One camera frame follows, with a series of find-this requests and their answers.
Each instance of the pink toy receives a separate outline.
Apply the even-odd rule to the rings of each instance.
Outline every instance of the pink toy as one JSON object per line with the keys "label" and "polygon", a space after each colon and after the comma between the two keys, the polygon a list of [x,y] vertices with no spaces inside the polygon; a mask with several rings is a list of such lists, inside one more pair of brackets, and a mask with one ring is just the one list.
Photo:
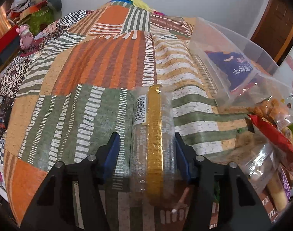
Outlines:
{"label": "pink toy", "polygon": [[23,24],[16,29],[20,36],[20,48],[24,51],[28,50],[33,42],[33,35],[30,32],[29,25]]}

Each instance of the red wrapper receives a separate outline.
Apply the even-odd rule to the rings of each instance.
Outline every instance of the red wrapper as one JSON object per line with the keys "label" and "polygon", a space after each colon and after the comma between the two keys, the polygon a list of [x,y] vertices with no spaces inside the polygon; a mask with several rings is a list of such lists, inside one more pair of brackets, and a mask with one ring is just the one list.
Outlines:
{"label": "red wrapper", "polygon": [[270,122],[257,115],[249,115],[252,123],[276,146],[285,153],[293,153],[293,144]]}

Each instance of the bed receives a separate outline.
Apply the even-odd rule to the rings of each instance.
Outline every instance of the bed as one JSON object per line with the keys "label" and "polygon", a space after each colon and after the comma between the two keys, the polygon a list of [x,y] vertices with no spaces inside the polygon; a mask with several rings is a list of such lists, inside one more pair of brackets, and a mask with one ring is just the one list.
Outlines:
{"label": "bed", "polygon": [[[113,1],[52,23],[29,53],[14,59],[0,75],[0,109],[11,112],[7,130],[0,130],[0,171],[19,224],[56,161],[80,162],[116,131],[116,169],[100,190],[111,230],[181,230],[188,208],[172,214],[147,202],[129,205],[131,91],[173,85],[175,131],[197,154],[233,149],[237,130],[247,128],[245,109],[218,113],[208,72],[187,49],[193,28],[193,18]],[[273,215],[268,196],[261,199]],[[218,204],[213,213],[210,227]]]}

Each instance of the wooden door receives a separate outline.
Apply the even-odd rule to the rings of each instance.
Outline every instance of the wooden door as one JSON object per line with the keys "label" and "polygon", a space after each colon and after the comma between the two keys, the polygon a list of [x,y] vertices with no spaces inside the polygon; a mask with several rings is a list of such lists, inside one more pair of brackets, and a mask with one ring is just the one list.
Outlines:
{"label": "wooden door", "polygon": [[293,11],[282,0],[269,0],[251,41],[278,62],[293,38]]}

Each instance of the white label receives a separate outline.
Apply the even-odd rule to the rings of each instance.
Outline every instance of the white label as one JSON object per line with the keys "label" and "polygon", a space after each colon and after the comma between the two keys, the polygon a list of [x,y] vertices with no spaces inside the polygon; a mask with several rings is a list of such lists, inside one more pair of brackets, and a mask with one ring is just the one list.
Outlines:
{"label": "white label", "polygon": [[134,110],[134,126],[146,123],[146,95],[137,98]]}

